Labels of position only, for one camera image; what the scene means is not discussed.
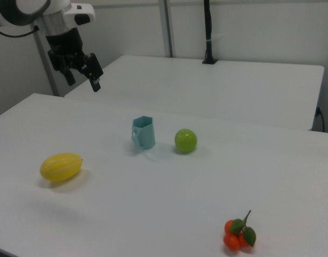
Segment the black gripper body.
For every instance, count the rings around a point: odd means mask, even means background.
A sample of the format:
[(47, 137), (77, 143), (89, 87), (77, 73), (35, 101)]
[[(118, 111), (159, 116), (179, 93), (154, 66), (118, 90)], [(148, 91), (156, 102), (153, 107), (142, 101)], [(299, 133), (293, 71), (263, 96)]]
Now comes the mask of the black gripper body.
[(75, 69), (87, 79), (97, 79), (103, 75), (103, 70), (94, 53), (83, 52), (83, 42), (77, 28), (60, 35), (46, 36), (50, 45), (48, 56), (54, 70), (62, 75)]

